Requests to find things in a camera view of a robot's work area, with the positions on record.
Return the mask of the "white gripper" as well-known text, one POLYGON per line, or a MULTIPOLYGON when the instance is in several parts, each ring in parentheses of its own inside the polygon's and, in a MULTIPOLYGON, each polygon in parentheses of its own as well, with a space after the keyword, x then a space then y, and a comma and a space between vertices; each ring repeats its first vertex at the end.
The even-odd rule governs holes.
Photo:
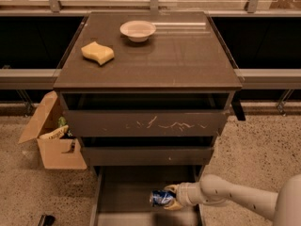
POLYGON ((165 205, 169 211, 181 210, 183 206, 194 206, 202 203, 202 193, 199 183, 180 183, 177 185, 165 186, 164 190, 176 193, 176 201, 165 205))

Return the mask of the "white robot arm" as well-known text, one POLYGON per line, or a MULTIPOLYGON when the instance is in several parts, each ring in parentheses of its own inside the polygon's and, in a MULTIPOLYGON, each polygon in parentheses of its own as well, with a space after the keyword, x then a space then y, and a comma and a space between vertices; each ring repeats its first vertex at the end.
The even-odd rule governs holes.
POLYGON ((273 222, 273 226, 301 226, 301 175, 290 178, 278 193, 230 183, 207 174, 197 183, 167 186, 176 197, 164 206, 179 210, 197 204, 235 202, 273 222))

